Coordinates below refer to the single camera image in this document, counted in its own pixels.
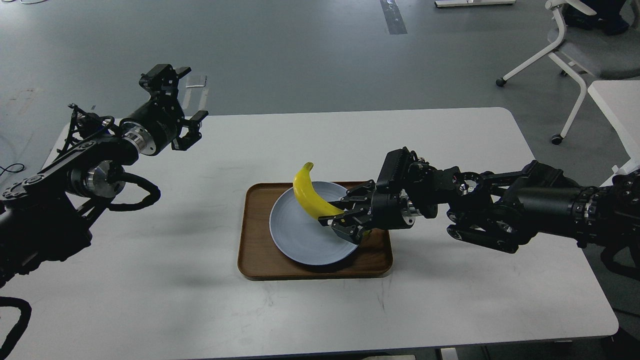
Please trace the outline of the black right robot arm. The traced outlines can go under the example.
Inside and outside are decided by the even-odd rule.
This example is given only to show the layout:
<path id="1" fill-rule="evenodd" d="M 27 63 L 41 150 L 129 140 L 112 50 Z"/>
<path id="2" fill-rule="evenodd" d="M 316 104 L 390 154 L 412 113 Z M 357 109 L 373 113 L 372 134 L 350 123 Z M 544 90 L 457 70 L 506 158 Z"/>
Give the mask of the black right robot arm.
<path id="1" fill-rule="evenodd" d="M 333 201 L 343 213 L 321 216 L 341 239 L 359 245 L 366 231 L 409 229 L 448 205 L 456 240 L 514 254 L 535 235 L 600 246 L 609 271 L 639 279 L 639 171 L 616 174 L 610 186 L 581 186 L 562 170 L 531 161 L 519 171 L 439 170 L 406 147 L 387 153 L 377 181 Z"/>

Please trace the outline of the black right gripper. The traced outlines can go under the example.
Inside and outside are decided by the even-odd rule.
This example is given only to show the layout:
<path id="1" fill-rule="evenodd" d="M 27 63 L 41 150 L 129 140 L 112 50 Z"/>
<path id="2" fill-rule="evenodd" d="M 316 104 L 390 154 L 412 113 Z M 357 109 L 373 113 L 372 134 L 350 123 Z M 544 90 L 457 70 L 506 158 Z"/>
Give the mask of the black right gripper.
<path id="1" fill-rule="evenodd" d="M 339 238 L 354 245 L 371 234 L 372 229 L 409 229 L 418 217 L 409 196 L 400 193 L 379 193 L 374 180 L 358 183 L 329 204 L 343 212 L 322 215 L 317 221 L 329 227 Z"/>

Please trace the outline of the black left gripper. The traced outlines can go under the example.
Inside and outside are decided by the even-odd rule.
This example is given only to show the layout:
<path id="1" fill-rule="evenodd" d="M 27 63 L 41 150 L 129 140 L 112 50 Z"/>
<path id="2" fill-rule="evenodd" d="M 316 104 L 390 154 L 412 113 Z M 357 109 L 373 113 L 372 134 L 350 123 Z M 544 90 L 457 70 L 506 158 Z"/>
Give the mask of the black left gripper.
<path id="1" fill-rule="evenodd" d="M 209 112 L 199 110 L 194 116 L 184 118 L 178 100 L 179 80 L 191 71 L 189 66 L 174 68 L 171 64 L 156 64 L 140 76 L 138 85 L 149 94 L 149 101 L 121 119 L 119 127 L 124 132 L 136 126 L 142 129 L 143 155 L 154 157 L 169 143 L 174 151 L 187 151 L 201 140 L 202 121 Z"/>

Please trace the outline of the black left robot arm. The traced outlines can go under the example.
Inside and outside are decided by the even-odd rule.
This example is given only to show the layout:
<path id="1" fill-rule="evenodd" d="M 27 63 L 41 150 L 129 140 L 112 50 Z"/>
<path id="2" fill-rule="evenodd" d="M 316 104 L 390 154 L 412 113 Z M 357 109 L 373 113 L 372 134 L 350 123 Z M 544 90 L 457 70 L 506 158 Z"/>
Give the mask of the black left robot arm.
<path id="1" fill-rule="evenodd" d="M 156 64 L 143 73 L 139 86 L 150 98 L 121 121 L 69 104 L 68 132 L 51 164 L 1 192 L 2 286 L 87 248 L 90 228 L 106 210 L 137 211 L 160 200 L 155 184 L 125 166 L 166 146 L 186 151 L 201 139 L 208 112 L 186 118 L 178 98 L 179 81 L 190 71 Z"/>

